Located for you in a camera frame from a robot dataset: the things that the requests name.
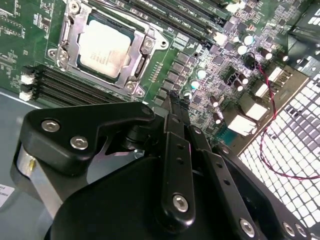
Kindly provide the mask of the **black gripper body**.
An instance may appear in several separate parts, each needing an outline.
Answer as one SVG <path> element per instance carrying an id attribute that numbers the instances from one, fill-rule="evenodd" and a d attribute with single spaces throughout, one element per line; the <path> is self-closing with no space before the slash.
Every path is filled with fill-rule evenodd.
<path id="1" fill-rule="evenodd" d="M 193 174 L 196 218 L 172 234 L 158 222 L 160 162 L 136 160 L 73 193 L 58 210 L 51 240 L 233 240 L 217 193 L 205 177 Z"/>

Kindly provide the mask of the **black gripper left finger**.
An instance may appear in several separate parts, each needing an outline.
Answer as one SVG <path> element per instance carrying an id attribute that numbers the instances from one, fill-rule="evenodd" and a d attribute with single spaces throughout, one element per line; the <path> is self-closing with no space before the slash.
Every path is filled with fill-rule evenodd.
<path id="1" fill-rule="evenodd" d="M 161 163 L 159 219 L 169 227 L 188 227 L 196 210 L 183 98 L 172 90 L 160 108 L 118 102 L 33 110 L 22 123 L 16 166 L 54 218 L 88 184 L 94 159 L 143 150 Z"/>

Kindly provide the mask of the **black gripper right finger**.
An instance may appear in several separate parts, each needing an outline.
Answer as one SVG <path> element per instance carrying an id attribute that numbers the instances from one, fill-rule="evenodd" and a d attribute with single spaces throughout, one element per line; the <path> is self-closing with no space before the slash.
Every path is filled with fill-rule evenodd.
<path id="1" fill-rule="evenodd" d="M 310 231 L 224 144 L 211 147 L 190 124 L 189 98 L 181 101 L 191 143 L 196 219 L 184 240 L 309 240 Z"/>

